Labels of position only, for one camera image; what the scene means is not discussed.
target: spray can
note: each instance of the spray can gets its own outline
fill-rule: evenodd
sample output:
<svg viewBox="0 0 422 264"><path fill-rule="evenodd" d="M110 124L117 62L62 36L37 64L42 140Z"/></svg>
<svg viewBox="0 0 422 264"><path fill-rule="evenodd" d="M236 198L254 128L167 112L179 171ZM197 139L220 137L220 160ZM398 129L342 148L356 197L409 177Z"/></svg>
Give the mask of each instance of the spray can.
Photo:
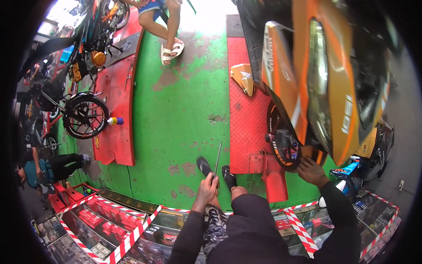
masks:
<svg viewBox="0 0 422 264"><path fill-rule="evenodd" d="M121 117L110 117L107 120L107 123L109 123L110 125L121 125L121 124L123 124L123 118L121 118Z"/></svg>

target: headlight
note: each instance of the headlight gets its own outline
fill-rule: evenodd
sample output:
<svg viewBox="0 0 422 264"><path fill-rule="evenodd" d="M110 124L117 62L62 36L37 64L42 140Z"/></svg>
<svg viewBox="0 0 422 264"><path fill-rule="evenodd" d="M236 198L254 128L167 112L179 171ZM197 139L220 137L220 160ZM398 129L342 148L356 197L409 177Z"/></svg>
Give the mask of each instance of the headlight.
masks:
<svg viewBox="0 0 422 264"><path fill-rule="evenodd" d="M331 154L331 116L328 105L328 68L322 25L311 20L309 38L308 116L311 127L321 145Z"/></svg>

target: patterned shorts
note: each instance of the patterned shorts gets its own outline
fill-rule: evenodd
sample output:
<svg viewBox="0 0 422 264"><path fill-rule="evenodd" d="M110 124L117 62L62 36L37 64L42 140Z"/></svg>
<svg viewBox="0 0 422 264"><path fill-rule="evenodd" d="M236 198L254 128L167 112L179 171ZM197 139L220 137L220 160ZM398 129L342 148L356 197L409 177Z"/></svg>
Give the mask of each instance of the patterned shorts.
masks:
<svg viewBox="0 0 422 264"><path fill-rule="evenodd" d="M204 232L203 251L206 256L221 241L227 238L227 216L215 205L208 204L205 208L205 223L207 228Z"/></svg>

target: white slide sandal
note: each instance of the white slide sandal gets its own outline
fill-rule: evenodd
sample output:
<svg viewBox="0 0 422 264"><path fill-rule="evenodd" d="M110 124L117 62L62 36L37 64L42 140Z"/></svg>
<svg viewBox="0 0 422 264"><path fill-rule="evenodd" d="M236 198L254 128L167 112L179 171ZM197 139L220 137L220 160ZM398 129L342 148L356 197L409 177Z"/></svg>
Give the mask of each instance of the white slide sandal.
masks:
<svg viewBox="0 0 422 264"><path fill-rule="evenodd" d="M177 54L175 56L172 56L172 58L179 56L182 53L183 49L184 43L175 43L173 45L173 51L171 53L177 52Z"/></svg>
<svg viewBox="0 0 422 264"><path fill-rule="evenodd" d="M166 64L164 64L164 61L165 60L171 60L172 59L172 57L171 56L164 56L164 53L168 53L168 54L171 54L173 51L171 51L171 50L169 50L169 49L166 49L165 47L164 47L164 44L161 44L161 63L164 65L164 66L169 66L170 64L168 64L168 65L166 65Z"/></svg>

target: black long sleeve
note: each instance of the black long sleeve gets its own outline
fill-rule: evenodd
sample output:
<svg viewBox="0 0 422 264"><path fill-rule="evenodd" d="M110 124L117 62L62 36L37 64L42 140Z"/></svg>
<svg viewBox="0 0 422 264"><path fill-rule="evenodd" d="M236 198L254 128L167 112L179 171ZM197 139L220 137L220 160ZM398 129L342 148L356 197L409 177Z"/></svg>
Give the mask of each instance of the black long sleeve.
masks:
<svg viewBox="0 0 422 264"><path fill-rule="evenodd" d="M360 256L358 220L350 201L332 182L321 188L328 214L334 225L332 234L314 253L313 263L357 264Z"/></svg>
<svg viewBox="0 0 422 264"><path fill-rule="evenodd" d="M168 264L194 264L203 244L204 215L191 211L174 242Z"/></svg>

